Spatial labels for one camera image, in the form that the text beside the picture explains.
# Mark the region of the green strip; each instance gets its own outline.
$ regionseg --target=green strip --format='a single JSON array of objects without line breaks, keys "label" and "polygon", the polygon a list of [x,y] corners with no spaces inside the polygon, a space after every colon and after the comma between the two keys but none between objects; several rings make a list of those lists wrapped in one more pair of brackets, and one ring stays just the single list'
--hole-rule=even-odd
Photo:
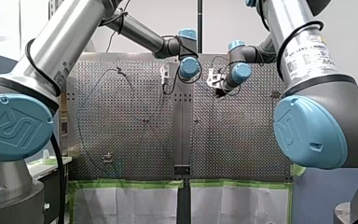
[{"label": "green strip", "polygon": [[183,181],[128,181],[100,179],[94,181],[71,181],[76,189],[180,189]]},{"label": "green strip", "polygon": [[290,189],[288,183],[267,183],[243,180],[190,180],[191,188],[219,188],[224,186],[252,189]]},{"label": "green strip", "polygon": [[303,175],[305,171],[305,167],[302,167],[297,164],[290,165],[290,175]]},{"label": "green strip", "polygon": [[75,220],[75,194],[76,194],[76,187],[75,185],[69,184],[69,214],[70,214],[70,224],[74,224]]},{"label": "green strip", "polygon": [[293,184],[288,184],[289,188],[289,199],[287,204],[287,224],[292,224],[292,209],[293,209]]},{"label": "green strip", "polygon": [[75,220],[75,194],[78,189],[182,189],[183,181],[133,181],[118,179],[82,180],[69,182],[71,224]]}]

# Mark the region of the blue joint cap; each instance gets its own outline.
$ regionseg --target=blue joint cap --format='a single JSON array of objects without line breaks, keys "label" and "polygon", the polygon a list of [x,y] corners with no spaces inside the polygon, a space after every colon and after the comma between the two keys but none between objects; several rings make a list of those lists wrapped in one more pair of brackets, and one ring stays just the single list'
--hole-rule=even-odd
[{"label": "blue joint cap", "polygon": [[189,29],[189,28],[182,29],[179,31],[178,35],[184,38],[197,40],[197,32],[194,29]]},{"label": "blue joint cap", "polygon": [[245,46],[245,42],[243,42],[242,40],[234,40],[228,45],[228,51],[232,51],[239,46]]},{"label": "blue joint cap", "polygon": [[252,74],[252,67],[246,63],[237,63],[232,69],[231,77],[237,84],[246,81]]},{"label": "blue joint cap", "polygon": [[255,7],[256,4],[257,4],[257,0],[246,0],[247,7]]},{"label": "blue joint cap", "polygon": [[186,57],[180,62],[180,75],[183,78],[191,79],[200,71],[200,64],[197,59]]},{"label": "blue joint cap", "polygon": [[53,133],[48,108],[22,94],[0,95],[0,161],[18,161],[43,149]]},{"label": "blue joint cap", "polygon": [[279,102],[274,132],[283,153],[301,166],[335,169],[347,159],[347,141],[339,124],[308,97],[293,95]]}]

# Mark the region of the white wall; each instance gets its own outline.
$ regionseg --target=white wall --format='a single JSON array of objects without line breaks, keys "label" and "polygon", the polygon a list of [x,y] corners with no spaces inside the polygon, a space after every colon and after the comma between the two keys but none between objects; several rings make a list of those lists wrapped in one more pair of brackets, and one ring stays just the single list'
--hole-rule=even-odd
[{"label": "white wall", "polygon": [[18,60],[48,22],[48,0],[0,0],[0,55]]},{"label": "white wall", "polygon": [[[228,44],[242,39],[257,45],[268,32],[254,8],[244,0],[204,1],[204,53],[227,53]],[[185,27],[197,29],[195,0],[132,0],[130,14],[161,35],[172,35]],[[318,17],[325,24],[323,35],[340,72],[353,76],[358,83],[358,4],[352,0],[333,0]],[[93,42],[97,51],[105,51],[112,34],[99,28]],[[123,36],[115,36],[110,52],[147,52]]]},{"label": "white wall", "polygon": [[[127,10],[160,35],[176,35],[180,29],[197,29],[197,1],[195,0],[131,0]],[[92,41],[97,51],[105,52],[112,30],[98,28]],[[115,35],[110,52],[149,52],[124,36]]]}]

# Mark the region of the perforated metal panel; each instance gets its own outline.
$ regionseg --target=perforated metal panel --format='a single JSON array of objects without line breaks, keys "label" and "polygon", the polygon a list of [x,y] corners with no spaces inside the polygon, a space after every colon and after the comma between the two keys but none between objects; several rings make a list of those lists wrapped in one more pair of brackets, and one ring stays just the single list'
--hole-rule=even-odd
[{"label": "perforated metal panel", "polygon": [[[283,92],[274,64],[254,65],[238,95],[215,99],[205,83],[214,56],[200,55],[203,77],[184,102],[179,93],[161,97],[159,69],[173,60],[155,60],[149,54],[83,55],[67,83],[68,144],[76,156],[72,178],[173,179],[177,161],[189,161],[191,178],[286,181],[290,162],[272,130],[279,99],[270,95]],[[216,59],[214,68],[226,64]],[[117,67],[128,75],[133,95],[117,71],[102,77],[105,70]],[[181,98],[186,106],[174,111]],[[173,120],[186,124],[176,129]],[[188,130],[186,125],[192,127],[190,137],[178,136]],[[174,141],[178,137],[182,142]],[[108,153],[112,162],[104,163]]]},{"label": "perforated metal panel", "polygon": [[[212,58],[213,55],[202,57],[205,68],[211,65]],[[216,59],[213,67],[217,70],[226,64]],[[224,99],[214,98],[205,82],[196,84],[192,178],[288,180],[290,162],[279,149],[272,127],[279,99],[271,94],[284,90],[275,66],[253,64],[252,76],[242,84],[241,92]]]},{"label": "perforated metal panel", "polygon": [[[151,55],[82,56],[68,82],[68,143],[79,153],[72,177],[172,179],[172,101],[161,96],[159,72],[164,64]],[[108,69],[116,71],[104,75]],[[103,162],[108,153],[112,162]]]}]

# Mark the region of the logo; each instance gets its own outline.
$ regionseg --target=logo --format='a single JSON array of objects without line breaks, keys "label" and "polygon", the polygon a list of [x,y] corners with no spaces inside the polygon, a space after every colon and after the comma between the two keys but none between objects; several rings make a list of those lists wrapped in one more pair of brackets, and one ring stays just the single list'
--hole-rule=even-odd
[{"label": "logo", "polygon": [[292,115],[286,115],[281,118],[275,123],[275,128],[277,129],[277,133],[279,134],[283,147],[286,151],[294,149],[296,146],[295,139],[301,141],[301,137]]},{"label": "logo", "polygon": [[0,143],[27,148],[42,126],[42,120],[10,108],[0,117]]}]

